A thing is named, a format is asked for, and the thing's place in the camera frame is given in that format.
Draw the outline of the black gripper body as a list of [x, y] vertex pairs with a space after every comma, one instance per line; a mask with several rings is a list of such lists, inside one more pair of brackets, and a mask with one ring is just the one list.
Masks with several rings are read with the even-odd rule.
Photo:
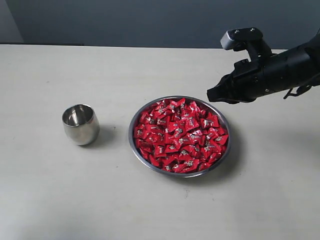
[[226, 76], [226, 102], [250, 103], [288, 89], [288, 58], [272, 56], [262, 63], [239, 61]]

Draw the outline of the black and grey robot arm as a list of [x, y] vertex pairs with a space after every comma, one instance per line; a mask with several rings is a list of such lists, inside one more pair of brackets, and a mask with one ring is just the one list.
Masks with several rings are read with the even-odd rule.
[[257, 98], [286, 91], [298, 97], [320, 84], [320, 35], [281, 53], [273, 53], [256, 27], [228, 30], [220, 40], [225, 50], [246, 50], [248, 59], [207, 90], [210, 102], [251, 103]]

